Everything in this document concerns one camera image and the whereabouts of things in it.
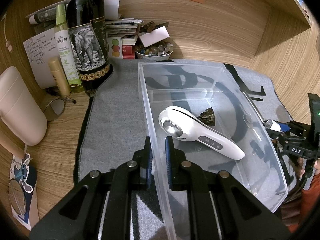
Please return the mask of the person's right hand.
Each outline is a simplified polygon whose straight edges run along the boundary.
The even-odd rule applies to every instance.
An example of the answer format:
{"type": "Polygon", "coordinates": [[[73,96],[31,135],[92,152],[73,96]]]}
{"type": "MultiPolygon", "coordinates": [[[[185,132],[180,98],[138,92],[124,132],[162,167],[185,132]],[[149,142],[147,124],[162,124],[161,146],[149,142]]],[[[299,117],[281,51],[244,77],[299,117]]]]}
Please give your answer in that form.
{"type": "MultiPolygon", "coordinates": [[[[301,157],[299,157],[297,161],[298,161],[298,166],[297,166],[297,168],[296,168],[296,175],[297,175],[299,178],[301,178],[302,175],[305,173],[305,170],[304,170],[304,168],[303,168],[304,159],[301,158],[301,157]]],[[[320,169],[320,167],[319,167],[319,159],[317,159],[317,160],[315,161],[313,167],[315,168],[315,173],[314,173],[314,175],[317,176],[317,175],[319,174],[319,169],[320,169]]]]}

